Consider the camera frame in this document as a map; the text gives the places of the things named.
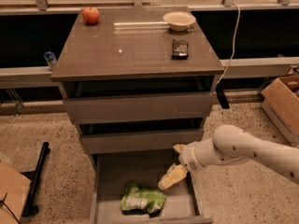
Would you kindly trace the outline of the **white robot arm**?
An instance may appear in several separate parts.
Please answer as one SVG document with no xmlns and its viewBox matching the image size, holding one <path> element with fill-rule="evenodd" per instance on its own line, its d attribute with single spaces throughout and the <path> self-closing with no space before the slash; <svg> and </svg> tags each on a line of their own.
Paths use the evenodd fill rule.
<svg viewBox="0 0 299 224">
<path fill-rule="evenodd" d="M 159 189 L 168 189 L 210 165 L 231 165 L 255 160 L 265 167 L 299 183 L 299 149 L 262 140 L 234 125 L 221 125 L 213 135 L 188 145 L 174 145 L 178 165 L 171 165 L 158 183 Z"/>
</svg>

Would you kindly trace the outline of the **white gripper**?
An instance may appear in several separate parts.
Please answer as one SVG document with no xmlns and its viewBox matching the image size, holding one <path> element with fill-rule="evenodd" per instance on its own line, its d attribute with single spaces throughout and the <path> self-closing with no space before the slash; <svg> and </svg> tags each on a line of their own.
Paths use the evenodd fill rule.
<svg viewBox="0 0 299 224">
<path fill-rule="evenodd" d="M 179 153 L 178 160 L 182 165 L 173 164 L 170 166 L 158 183 L 159 189 L 168 189 L 184 179 L 188 172 L 197 172 L 203 169 L 203 166 L 196 157 L 195 146 L 195 142 L 188 145 L 173 145 L 173 149 Z"/>
</svg>

